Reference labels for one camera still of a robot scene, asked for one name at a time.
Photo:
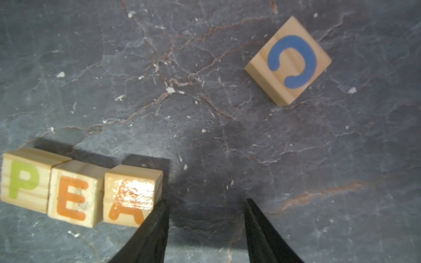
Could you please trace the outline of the wooden block orange A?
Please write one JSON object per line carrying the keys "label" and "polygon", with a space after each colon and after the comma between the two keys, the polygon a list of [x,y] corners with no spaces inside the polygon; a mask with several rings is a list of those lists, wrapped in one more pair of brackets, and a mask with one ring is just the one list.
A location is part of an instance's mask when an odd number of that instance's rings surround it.
{"label": "wooden block orange A", "polygon": [[162,197],[163,171],[118,165],[105,173],[103,221],[139,227]]}

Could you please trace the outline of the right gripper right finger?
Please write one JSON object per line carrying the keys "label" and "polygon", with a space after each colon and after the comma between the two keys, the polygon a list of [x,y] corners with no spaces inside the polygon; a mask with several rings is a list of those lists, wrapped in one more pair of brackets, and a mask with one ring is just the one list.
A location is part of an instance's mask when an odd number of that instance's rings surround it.
{"label": "right gripper right finger", "polygon": [[244,203],[244,223],[251,263],[303,263],[253,199]]}

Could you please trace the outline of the wooden block green P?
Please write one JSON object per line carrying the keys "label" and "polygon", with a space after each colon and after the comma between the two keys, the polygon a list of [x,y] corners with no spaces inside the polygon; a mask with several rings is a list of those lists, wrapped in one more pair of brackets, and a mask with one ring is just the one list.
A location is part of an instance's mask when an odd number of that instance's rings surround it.
{"label": "wooden block green P", "polygon": [[46,214],[51,170],[71,160],[70,157],[35,148],[4,153],[1,201]]}

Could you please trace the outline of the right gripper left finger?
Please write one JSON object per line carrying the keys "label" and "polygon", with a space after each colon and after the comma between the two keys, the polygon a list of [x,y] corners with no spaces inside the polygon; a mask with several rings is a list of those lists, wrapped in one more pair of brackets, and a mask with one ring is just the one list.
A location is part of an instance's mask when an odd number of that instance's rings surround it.
{"label": "right gripper left finger", "polygon": [[111,263],[163,263],[169,231],[169,207],[159,201]]}

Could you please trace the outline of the wooden block orange E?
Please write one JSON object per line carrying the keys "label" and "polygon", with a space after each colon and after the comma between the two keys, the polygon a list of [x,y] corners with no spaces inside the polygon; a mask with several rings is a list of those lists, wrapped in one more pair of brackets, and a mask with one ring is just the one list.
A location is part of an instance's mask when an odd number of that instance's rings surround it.
{"label": "wooden block orange E", "polygon": [[51,171],[50,218],[93,228],[103,220],[104,179],[107,168],[72,160]]}

